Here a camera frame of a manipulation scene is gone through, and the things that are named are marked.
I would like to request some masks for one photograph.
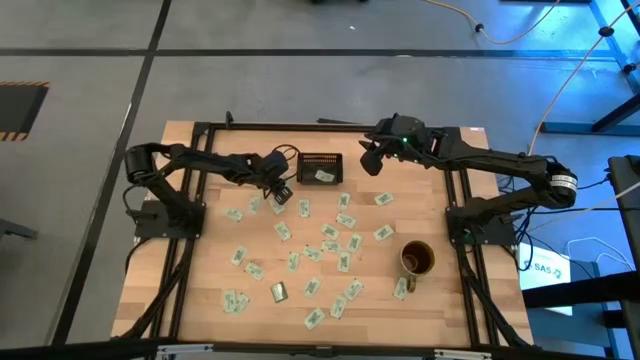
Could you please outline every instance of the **cable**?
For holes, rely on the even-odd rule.
[[[535,237],[535,236],[533,236],[533,235],[529,235],[529,236],[531,236],[531,238],[532,238],[532,239],[534,239],[534,240],[536,240],[536,241],[538,241],[538,242],[542,243],[544,246],[548,247],[548,248],[549,248],[549,250],[553,251],[553,252],[554,252],[554,253],[556,253],[558,256],[561,256],[561,257],[563,257],[563,258],[564,258],[564,255],[562,255],[562,254],[560,254],[559,252],[557,252],[554,248],[552,248],[552,247],[551,247],[549,244],[547,244],[546,242],[544,242],[544,241],[542,241],[542,240],[538,239],[537,237]],[[576,264],[576,265],[580,266],[580,267],[582,268],[582,270],[584,271],[584,273],[585,273],[585,274],[587,274],[587,276],[588,276],[590,279],[593,279],[593,276],[591,276],[591,274],[587,271],[587,269],[586,269],[584,266],[582,266],[582,264],[580,264],[579,262],[577,262],[577,261],[575,261],[575,260],[571,260],[571,259],[568,259],[568,260],[569,260],[570,262],[572,262],[572,263],[574,263],[574,264]]]
[[[491,43],[494,43],[496,45],[506,45],[506,44],[511,44],[512,42],[516,42],[518,40],[520,40],[522,37],[524,37],[525,35],[527,35],[528,33],[531,32],[531,30],[535,29],[536,26],[538,26],[547,16],[549,16],[549,14],[551,14],[551,11],[553,11],[553,9],[560,3],[560,0],[556,0],[555,3],[553,3],[553,5],[551,6],[551,8],[549,10],[547,10],[547,12],[542,15],[542,17],[536,21],[535,24],[533,24],[529,29],[527,29],[527,31],[523,32],[522,34],[516,36],[515,38],[511,39],[511,40],[506,40],[506,41],[498,41],[493,39],[491,36],[489,36],[485,31],[484,31],[484,26],[482,26],[482,24],[478,23],[476,21],[476,19],[473,18],[473,16],[471,16],[468,12],[459,9],[453,5],[449,5],[449,4],[445,4],[445,3],[441,3],[438,1],[434,1],[434,0],[423,0],[424,2],[428,2],[430,4],[433,5],[438,5],[438,6],[442,6],[444,8],[447,8],[449,10],[453,10],[459,14],[464,15],[467,19],[469,19],[469,21],[471,21],[473,23],[473,25],[476,27],[476,31],[480,31],[482,33],[482,35],[484,35],[485,38],[487,38],[487,40]]]
[[[146,243],[150,238],[140,238],[140,241],[138,241],[137,244],[135,244],[131,250],[129,250],[129,253],[127,254],[127,259],[124,262],[124,273],[126,274],[127,271],[129,271],[129,262],[131,261],[131,257],[133,256],[133,253],[136,252],[136,250],[138,250],[138,248],[140,246],[142,246],[144,243]]]
[[[622,258],[622,260],[620,260],[620,259],[618,259],[616,257],[613,257],[613,256],[607,254],[607,253],[600,253],[596,257],[596,263],[598,262],[598,260],[600,260],[600,258],[602,256],[607,256],[607,257],[609,257],[609,258],[611,258],[611,259],[613,259],[615,261],[618,261],[618,262],[620,262],[622,264],[627,265],[629,267],[629,269],[631,269],[631,271],[634,271],[633,266],[631,266],[631,263],[629,262],[629,260],[627,260],[627,258],[624,256],[624,254],[620,250],[616,249],[615,247],[613,247],[609,243],[607,243],[607,242],[605,242],[603,240],[600,240],[599,238],[597,238],[595,236],[590,236],[590,237],[586,237],[586,238],[582,238],[582,239],[573,239],[573,240],[567,241],[567,243],[564,245],[564,247],[565,247],[565,249],[567,251],[567,256],[571,257],[571,248],[569,247],[569,245],[571,245],[572,243],[575,243],[575,242],[587,241],[587,240],[593,240],[593,241],[599,242],[600,244],[602,244],[602,245],[608,247],[609,249],[615,251]]]
[[[622,18],[624,16],[624,14],[629,12],[631,9],[633,9],[634,6],[636,6],[638,4],[640,4],[640,0],[636,0],[633,4],[631,4],[628,8],[626,8],[620,15],[618,15],[618,17],[616,17],[613,20],[613,22],[611,22],[611,24],[608,27],[613,27],[613,25],[615,25],[615,23],[617,23],[618,20],[620,20],[620,18]],[[578,72],[578,70],[580,70],[582,65],[584,65],[584,63],[587,61],[587,58],[591,55],[593,50],[595,50],[595,48],[600,44],[602,39],[604,39],[604,37],[600,36],[598,41],[596,41],[596,43],[593,44],[591,49],[589,49],[589,51],[587,51],[587,53],[582,58],[582,60],[580,60],[580,63],[578,64],[578,66],[573,70],[571,75],[569,75],[569,77],[567,78],[567,81],[565,81],[564,84],[562,84],[562,86],[560,87],[560,90],[558,90],[558,92],[556,93],[556,96],[553,97],[553,100],[551,101],[551,104],[549,104],[549,106],[547,107],[547,110],[545,110],[544,114],[542,115],[542,119],[540,119],[540,122],[538,123],[538,126],[536,127],[536,131],[533,133],[533,138],[531,139],[531,145],[529,145],[529,151],[528,151],[527,155],[531,155],[531,153],[533,153],[533,146],[535,145],[536,139],[538,138],[538,133],[540,133],[540,128],[542,127],[542,124],[544,123],[544,121],[547,119],[547,116],[549,116],[549,113],[551,112],[551,109],[553,109],[553,106],[558,101],[558,98],[560,97],[560,94],[562,94],[564,89],[569,84],[569,81],[571,81],[573,76]]]
[[[565,212],[575,212],[575,211],[583,211],[587,210],[587,208],[573,208],[573,209],[564,209],[564,210],[556,210],[556,211],[538,211],[534,212],[534,215],[551,215],[551,214],[561,214]],[[640,208],[593,208],[591,211],[634,211],[640,210]]]
[[[609,181],[609,174],[607,174],[607,176],[605,176],[604,179],[602,179],[602,180],[600,180],[600,181],[598,181],[596,183],[593,183],[593,184],[587,185],[587,186],[583,186],[583,187],[579,187],[578,190],[586,190],[586,189],[592,188],[594,186],[598,186],[598,185],[604,184],[607,181]]]
[[[608,198],[608,199],[606,199],[606,200],[603,200],[603,201],[601,201],[601,202],[599,202],[599,203],[595,204],[594,206],[592,206],[592,207],[590,207],[590,208],[587,208],[587,209],[584,209],[584,210],[580,210],[580,211],[574,212],[574,213],[572,213],[572,214],[567,214],[567,215],[564,215],[564,216],[559,216],[559,217],[557,217],[557,218],[555,218],[555,219],[549,220],[549,221],[547,221],[547,222],[544,222],[544,223],[542,223],[542,224],[540,224],[540,225],[538,225],[538,226],[534,227],[533,229],[531,229],[531,231],[537,230],[537,229],[539,229],[539,228],[541,228],[541,227],[543,227],[543,226],[549,225],[549,224],[554,223],[554,222],[556,222],[556,221],[560,221],[560,220],[563,220],[563,219],[567,219],[567,218],[570,218],[570,217],[574,217],[574,216],[578,216],[578,215],[581,215],[581,214],[588,213],[589,211],[592,211],[593,209],[596,209],[596,208],[598,208],[598,207],[599,207],[599,206],[601,206],[601,205],[607,204],[607,203],[609,203],[609,202],[611,202],[611,201],[613,201],[613,200],[616,200],[616,199],[619,199],[619,198],[621,198],[621,197],[625,196],[626,194],[628,194],[629,192],[633,191],[633,190],[634,190],[635,188],[637,188],[638,186],[640,186],[640,181],[638,181],[638,182],[637,182],[637,183],[635,183],[634,185],[631,185],[630,187],[628,187],[628,188],[627,188],[626,190],[624,190],[623,192],[621,192],[621,193],[619,193],[619,194],[617,194],[617,195],[615,195],[615,196],[612,196],[612,197],[610,197],[610,198]]]
[[[139,185],[131,185],[122,192],[122,202],[124,203],[124,207],[127,210],[126,214],[129,215],[131,220],[133,220],[133,225],[138,225],[138,220],[136,220],[135,216],[133,216],[133,210],[131,210],[131,206],[129,206],[129,201],[127,201],[127,194],[129,193],[129,191],[135,189],[138,186]]]

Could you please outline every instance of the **wooden tabletop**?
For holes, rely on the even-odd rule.
[[[172,121],[165,128],[163,143],[188,145],[193,122]],[[472,146],[487,147],[482,128],[463,128],[462,138]],[[447,193],[444,174],[425,170],[412,163],[384,162],[379,176],[371,177],[359,163],[362,148],[357,133],[285,132],[285,131],[216,131],[213,151],[220,154],[257,152],[268,154],[280,144],[293,144],[302,152],[341,152],[344,156],[344,182],[338,186],[301,186],[294,183],[293,197],[280,215],[263,202],[256,215],[246,210],[251,196],[259,194],[251,186],[235,186],[222,177],[209,175],[204,194],[207,213],[202,236],[197,240],[180,324],[179,338],[185,341],[239,342],[273,344],[333,344],[388,346],[469,346],[460,275],[455,252],[449,244],[444,209]],[[178,187],[182,173],[170,176]],[[495,176],[469,171],[474,196],[498,194]],[[459,188],[459,177],[454,174]],[[351,194],[347,214],[357,219],[353,231],[335,223],[340,192]],[[383,192],[395,200],[377,206],[374,197]],[[311,201],[311,217],[298,216],[298,199]],[[241,222],[225,216],[228,208],[244,211]],[[292,238],[282,242],[273,226],[284,221]],[[353,232],[364,237],[359,251],[351,258],[348,273],[337,271],[338,255],[326,253],[315,263],[301,256],[296,272],[287,270],[290,251],[301,253],[305,244],[320,248],[324,236],[322,224],[333,224],[341,231],[343,247]],[[377,242],[374,230],[390,224],[395,230],[391,239]],[[398,277],[400,248],[411,240],[427,242],[435,252],[433,270],[418,281],[415,293],[404,301],[393,297]],[[167,240],[154,239],[142,246],[131,259],[113,335],[122,334],[133,325],[155,296]],[[238,245],[248,249],[241,266],[233,266],[231,256]],[[484,246],[491,295],[508,322],[525,340],[532,342],[529,322],[518,273],[513,259],[498,246]],[[243,271],[248,261],[265,272],[256,281]],[[304,296],[304,286],[312,278],[322,280],[312,299]],[[354,278],[365,286],[350,301],[343,317],[329,316],[331,305]],[[283,281],[289,299],[276,304],[270,287]],[[249,296],[251,302],[240,315],[223,311],[222,293],[235,289]],[[321,308],[326,319],[307,330],[305,317]],[[171,306],[163,318],[162,334],[168,331]],[[488,342],[482,306],[476,299],[480,338]]]

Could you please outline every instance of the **brown mug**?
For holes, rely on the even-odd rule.
[[[435,264],[433,249],[423,241],[413,240],[406,243],[400,250],[400,263],[409,273],[407,291],[414,292],[419,276],[426,275]]]

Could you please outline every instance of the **dollar bill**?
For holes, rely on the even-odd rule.
[[[350,253],[355,253],[360,249],[360,244],[362,243],[362,236],[358,234],[351,235],[351,239],[349,239],[349,243],[347,244],[347,251]]]
[[[329,224],[322,225],[320,231],[331,240],[337,240],[338,236],[340,236],[340,231]]]
[[[317,308],[313,310],[311,314],[306,317],[306,319],[304,319],[304,325],[307,327],[307,329],[311,330],[318,324],[320,324],[325,317],[326,315],[322,312],[322,309]]]
[[[257,214],[258,213],[258,208],[260,207],[260,204],[262,203],[262,199],[260,199],[260,196],[254,195],[249,199],[249,214]]]
[[[224,291],[224,312],[233,312],[236,308],[236,291],[225,290]]]
[[[325,240],[322,242],[322,250],[326,252],[339,253],[340,252],[340,244],[337,241],[333,240]]]
[[[309,217],[311,215],[311,202],[308,199],[298,200],[298,214],[300,217]]]
[[[252,278],[260,281],[264,278],[264,271],[260,268],[260,266],[250,262],[247,264],[247,267],[244,268],[244,271],[249,273]]]
[[[351,194],[340,193],[340,199],[338,200],[338,209],[347,210],[349,206],[349,200],[351,200]]]
[[[349,272],[349,265],[351,265],[351,254],[341,252],[340,259],[338,260],[338,271]]]
[[[276,232],[278,233],[278,235],[280,235],[280,239],[282,241],[291,239],[291,231],[289,231],[289,228],[284,223],[284,221],[275,224],[273,228],[276,229]]]
[[[298,270],[298,265],[300,265],[300,254],[298,254],[297,252],[290,252],[289,253],[289,262],[287,264],[287,268],[289,269],[289,271],[294,272],[296,270]]]
[[[228,209],[227,217],[235,222],[240,222],[240,220],[242,220],[242,211],[239,209]]]
[[[233,253],[233,256],[231,257],[231,263],[233,264],[233,266],[239,266],[242,262],[242,259],[244,259],[244,256],[247,255],[247,252],[248,250],[246,247],[238,246],[236,251]]]
[[[322,170],[318,170],[316,171],[316,175],[315,178],[322,181],[322,182],[332,182],[333,179],[335,178],[335,176],[333,174],[329,174],[327,172],[324,172]]]
[[[382,241],[391,235],[393,235],[393,228],[389,225],[385,225],[373,232],[373,237],[378,241]]]
[[[386,205],[393,201],[393,195],[391,195],[390,193],[383,193],[376,196],[375,200],[376,204],[378,204],[379,206]]]
[[[249,297],[245,293],[240,293],[236,298],[236,307],[233,309],[233,313],[236,315],[240,315],[249,305]]]
[[[322,250],[314,249],[309,245],[304,246],[302,254],[315,262],[322,260]]]
[[[353,299],[356,298],[356,295],[358,295],[358,293],[362,291],[363,288],[364,285],[362,285],[362,283],[358,281],[358,279],[355,279],[353,280],[351,285],[349,285],[347,290],[344,291],[344,297],[346,297],[350,301],[353,301]]]
[[[321,283],[322,282],[315,277],[309,280],[309,282],[307,283],[307,286],[305,286],[304,288],[304,296],[308,298],[312,298],[313,295],[315,295],[316,292],[318,291],[318,288],[320,288]]]
[[[349,229],[353,229],[356,225],[356,219],[344,213],[339,213],[338,216],[336,216],[336,222],[348,227]]]
[[[278,204],[278,202],[273,199],[269,199],[269,204],[271,205],[271,209],[273,209],[273,212],[276,213],[276,215],[282,214],[285,209],[284,205]]]
[[[271,286],[271,295],[273,295],[273,301],[275,301],[276,304],[289,298],[289,295],[287,295],[287,289],[284,287],[284,283],[282,281]]]
[[[404,297],[407,296],[407,278],[401,277],[398,279],[396,288],[393,290],[393,296],[404,300]]]
[[[343,296],[338,295],[336,297],[336,301],[333,302],[333,306],[331,306],[330,315],[336,319],[340,319],[342,317],[342,313],[344,312],[344,307],[347,305],[347,299]]]

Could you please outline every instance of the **black basket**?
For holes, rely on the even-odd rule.
[[[333,181],[316,179],[316,172],[322,170],[333,175]],[[340,153],[299,153],[298,182],[302,185],[337,185],[342,182],[342,154]]]

